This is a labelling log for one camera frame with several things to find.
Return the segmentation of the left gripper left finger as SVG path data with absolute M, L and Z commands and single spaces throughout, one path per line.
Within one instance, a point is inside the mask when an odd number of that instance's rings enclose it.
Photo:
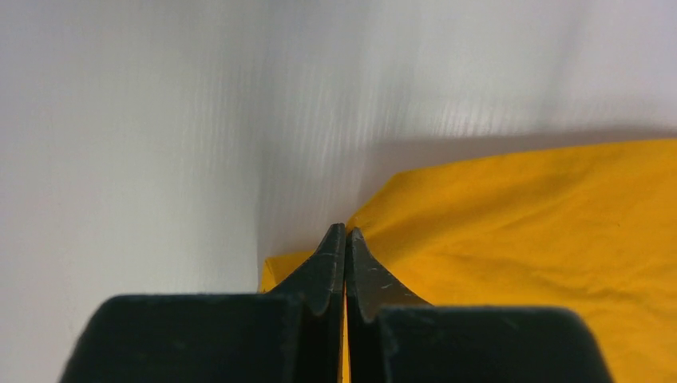
M 89 320 L 64 382 L 337 382 L 346 229 L 261 294 L 118 295 Z

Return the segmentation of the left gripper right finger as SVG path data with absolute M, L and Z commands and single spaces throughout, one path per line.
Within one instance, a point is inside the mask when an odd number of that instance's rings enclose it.
M 359 229 L 346 242 L 353 382 L 609 382 L 596 339 L 552 306 L 434 306 L 392 275 Z

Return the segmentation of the orange t shirt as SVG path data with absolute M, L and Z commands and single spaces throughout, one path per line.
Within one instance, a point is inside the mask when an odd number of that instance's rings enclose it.
M 346 226 L 428 302 L 564 306 L 616 381 L 676 379 L 673 139 L 399 173 Z

